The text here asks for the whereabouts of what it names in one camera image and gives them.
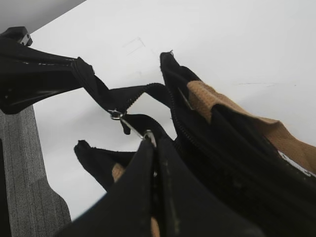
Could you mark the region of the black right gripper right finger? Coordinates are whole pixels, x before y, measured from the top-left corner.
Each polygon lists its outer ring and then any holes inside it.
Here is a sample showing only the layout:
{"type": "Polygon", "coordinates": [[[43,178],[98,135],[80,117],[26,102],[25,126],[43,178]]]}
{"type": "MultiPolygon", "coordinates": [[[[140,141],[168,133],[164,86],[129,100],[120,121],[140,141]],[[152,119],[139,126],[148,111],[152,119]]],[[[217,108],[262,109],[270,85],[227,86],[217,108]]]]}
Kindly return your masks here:
{"type": "Polygon", "coordinates": [[[264,236],[191,173],[169,139],[160,139],[157,149],[168,237],[264,236]]]}

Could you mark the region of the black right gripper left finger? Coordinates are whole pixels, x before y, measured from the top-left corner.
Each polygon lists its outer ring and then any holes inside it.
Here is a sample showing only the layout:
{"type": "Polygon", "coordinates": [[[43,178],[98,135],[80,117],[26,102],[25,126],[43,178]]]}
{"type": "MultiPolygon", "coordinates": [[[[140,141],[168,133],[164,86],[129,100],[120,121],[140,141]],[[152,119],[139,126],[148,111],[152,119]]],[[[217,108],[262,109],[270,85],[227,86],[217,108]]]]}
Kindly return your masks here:
{"type": "Polygon", "coordinates": [[[58,237],[150,237],[154,149],[144,140],[136,152],[114,152],[79,140],[75,154],[106,194],[60,230],[58,237]]]}

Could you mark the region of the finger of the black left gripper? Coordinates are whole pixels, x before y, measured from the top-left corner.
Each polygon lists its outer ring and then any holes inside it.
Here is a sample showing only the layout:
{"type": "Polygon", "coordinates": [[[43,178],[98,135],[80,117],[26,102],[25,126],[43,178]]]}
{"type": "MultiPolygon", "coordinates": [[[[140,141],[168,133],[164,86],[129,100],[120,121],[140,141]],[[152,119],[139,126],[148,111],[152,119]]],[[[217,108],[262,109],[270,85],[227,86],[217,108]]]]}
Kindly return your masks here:
{"type": "Polygon", "coordinates": [[[25,27],[10,27],[0,34],[0,109],[5,114],[79,88],[74,58],[32,49],[32,43],[25,27]]]}

